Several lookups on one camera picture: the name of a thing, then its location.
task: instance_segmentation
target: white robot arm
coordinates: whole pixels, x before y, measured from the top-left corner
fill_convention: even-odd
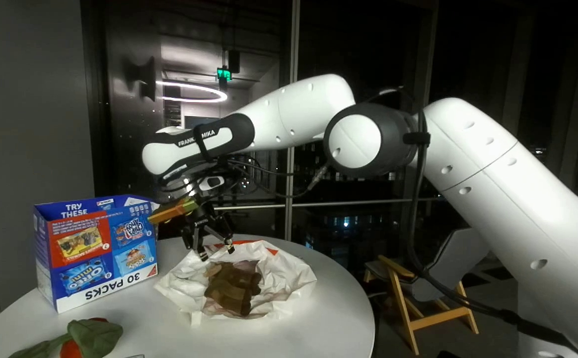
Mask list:
[[[474,105],[446,97],[422,113],[430,133],[422,175],[578,346],[578,197]],[[142,163],[164,183],[174,177],[188,183],[196,173],[196,183],[206,183],[204,163],[214,157],[323,139],[329,165],[383,173],[414,159],[416,123],[403,111],[355,103],[339,75],[317,75],[279,87],[224,121],[162,131],[144,145]],[[194,187],[208,193],[222,181],[212,183]]]

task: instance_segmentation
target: green object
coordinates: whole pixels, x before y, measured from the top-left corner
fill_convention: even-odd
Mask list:
[[[13,352],[9,358],[49,358],[49,352],[61,344],[75,340],[83,358],[107,356],[117,340],[123,336],[123,326],[103,320],[71,320],[67,332],[53,340],[43,340],[23,350]]]
[[[232,71],[228,67],[216,67],[216,73],[214,77],[220,81],[220,83],[228,83],[232,81]]]

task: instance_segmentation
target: chair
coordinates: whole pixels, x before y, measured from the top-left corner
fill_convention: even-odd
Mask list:
[[[462,276],[486,254],[488,246],[472,228],[456,228],[444,238],[432,262],[424,268],[442,286],[454,288],[460,296],[466,296]],[[428,280],[414,276],[399,260],[379,254],[377,260],[367,262],[363,280],[369,282],[377,276],[389,278],[389,288],[403,320],[403,338],[414,356],[418,356],[414,332],[420,328],[462,320],[472,334],[478,334],[470,308],[446,304],[440,290]]]

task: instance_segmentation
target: blue box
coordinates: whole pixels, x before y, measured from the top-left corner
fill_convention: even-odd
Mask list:
[[[130,195],[33,205],[37,288],[57,312],[156,276],[150,210]]]

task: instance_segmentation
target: round table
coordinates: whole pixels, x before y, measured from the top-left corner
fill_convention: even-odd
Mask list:
[[[123,326],[109,358],[371,358],[375,324],[359,282],[329,256],[271,236],[264,238],[307,262],[317,278],[301,312],[277,318],[210,318],[190,324],[148,278],[85,306],[57,314],[33,288],[0,312],[0,358],[65,332],[69,320],[105,316]],[[168,272],[186,248],[180,238],[158,240],[158,268]]]

